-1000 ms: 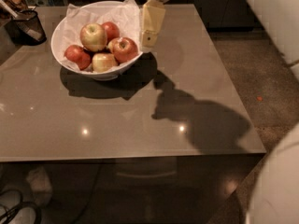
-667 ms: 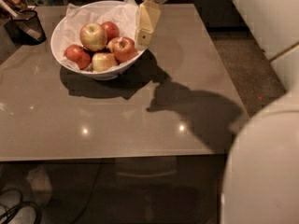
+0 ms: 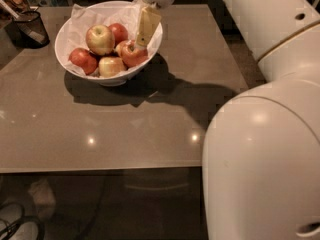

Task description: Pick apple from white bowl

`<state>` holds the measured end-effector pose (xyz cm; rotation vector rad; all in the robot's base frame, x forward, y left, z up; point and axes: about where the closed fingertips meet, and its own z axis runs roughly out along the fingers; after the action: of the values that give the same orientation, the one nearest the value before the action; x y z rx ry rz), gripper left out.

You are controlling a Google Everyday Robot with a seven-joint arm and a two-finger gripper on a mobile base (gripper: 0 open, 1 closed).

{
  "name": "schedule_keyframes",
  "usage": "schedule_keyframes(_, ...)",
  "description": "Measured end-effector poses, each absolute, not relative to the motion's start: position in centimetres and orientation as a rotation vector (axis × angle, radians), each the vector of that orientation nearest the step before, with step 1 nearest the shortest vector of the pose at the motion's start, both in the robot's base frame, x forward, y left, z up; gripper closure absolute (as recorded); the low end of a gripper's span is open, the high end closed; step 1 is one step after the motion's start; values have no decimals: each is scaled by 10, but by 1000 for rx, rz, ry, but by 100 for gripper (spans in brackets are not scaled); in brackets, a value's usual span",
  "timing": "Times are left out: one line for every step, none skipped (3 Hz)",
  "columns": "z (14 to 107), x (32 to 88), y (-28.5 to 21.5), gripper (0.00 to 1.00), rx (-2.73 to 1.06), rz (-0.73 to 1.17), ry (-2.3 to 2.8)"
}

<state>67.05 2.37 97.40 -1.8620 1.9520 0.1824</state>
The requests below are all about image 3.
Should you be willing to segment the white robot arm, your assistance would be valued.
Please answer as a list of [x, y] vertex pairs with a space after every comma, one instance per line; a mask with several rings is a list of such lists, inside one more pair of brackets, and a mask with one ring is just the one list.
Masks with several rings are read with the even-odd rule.
[[209, 240], [320, 238], [320, 15], [307, 0], [223, 0], [266, 80], [204, 139]]

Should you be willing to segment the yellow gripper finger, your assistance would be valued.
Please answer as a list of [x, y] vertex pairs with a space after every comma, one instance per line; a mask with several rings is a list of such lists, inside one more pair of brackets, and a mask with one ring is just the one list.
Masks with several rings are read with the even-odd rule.
[[158, 25], [161, 22], [160, 12], [151, 6], [145, 6], [140, 11], [135, 45], [139, 49], [146, 49]]

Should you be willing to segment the white robot base below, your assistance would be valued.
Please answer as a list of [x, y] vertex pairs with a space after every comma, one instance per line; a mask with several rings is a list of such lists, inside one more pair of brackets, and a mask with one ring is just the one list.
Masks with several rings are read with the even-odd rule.
[[0, 205], [0, 240], [44, 240], [44, 222], [56, 209], [54, 192], [48, 180], [42, 178], [30, 185], [28, 194], [35, 205], [35, 215], [27, 215], [18, 202]]

